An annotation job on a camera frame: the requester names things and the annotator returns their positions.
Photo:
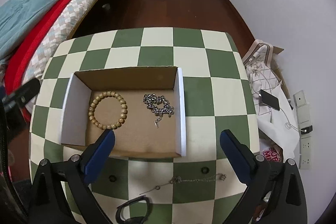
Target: table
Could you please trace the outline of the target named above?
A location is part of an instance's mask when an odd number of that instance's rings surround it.
[[[34,178],[43,158],[68,160],[80,151],[59,144],[60,115],[70,74],[78,70],[128,66],[179,66],[184,75],[187,156],[139,160],[109,158],[91,185],[102,209],[115,221],[116,207],[173,176],[182,179],[226,174],[225,181],[167,185],[147,193],[153,211],[148,224],[221,224],[246,186],[236,177],[219,145],[229,128],[253,153],[259,151],[257,118],[249,82],[236,46],[227,33],[181,29],[114,30],[60,44],[42,77],[30,127],[30,170]],[[201,168],[209,173],[202,174]],[[110,182],[109,176],[117,178]],[[63,183],[75,218],[83,222],[67,183]],[[146,205],[124,210],[140,215]]]

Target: silver bolt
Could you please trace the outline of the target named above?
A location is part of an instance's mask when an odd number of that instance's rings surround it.
[[[288,163],[289,163],[290,165],[295,165],[295,161],[294,161],[293,159],[288,159]]]
[[[262,155],[256,155],[255,156],[255,159],[257,160],[257,161],[264,161],[264,156],[262,156]]]
[[[48,163],[48,160],[47,159],[43,159],[40,161],[40,165],[46,165]]]
[[[71,160],[72,161],[77,161],[77,160],[79,160],[79,158],[80,158],[80,156],[79,155],[73,155],[72,157],[71,157]]]

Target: black smartphone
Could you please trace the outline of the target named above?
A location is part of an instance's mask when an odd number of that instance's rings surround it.
[[[280,111],[279,99],[265,90],[259,92],[260,103]]]

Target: beaded bracelet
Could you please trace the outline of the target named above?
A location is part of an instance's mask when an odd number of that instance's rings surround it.
[[[121,104],[120,119],[116,123],[108,125],[108,126],[105,126],[105,125],[101,124],[95,118],[95,108],[97,107],[99,102],[106,97],[115,97],[119,101],[119,103]],[[121,125],[125,122],[125,120],[127,118],[126,114],[127,114],[127,105],[126,105],[126,102],[125,102],[124,98],[121,97],[120,94],[115,93],[114,91],[104,91],[99,96],[97,96],[95,99],[93,99],[93,101],[92,101],[92,103],[90,104],[90,107],[89,107],[89,120],[95,126],[97,126],[99,129],[103,129],[103,130],[105,130],[105,129],[117,129],[118,127],[121,127]]]

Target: baseboard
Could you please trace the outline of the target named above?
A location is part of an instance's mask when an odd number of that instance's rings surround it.
[[[231,3],[230,0],[224,0],[225,3],[228,5],[229,9],[232,11],[233,14],[235,14],[236,18],[239,20],[239,24],[241,26],[242,29],[244,29],[244,32],[248,33],[249,41],[254,41],[255,38],[253,36],[253,34],[251,33],[249,27],[246,25],[244,19],[242,18],[242,16],[238,13],[238,11],[236,10],[236,8],[233,6],[233,4]]]

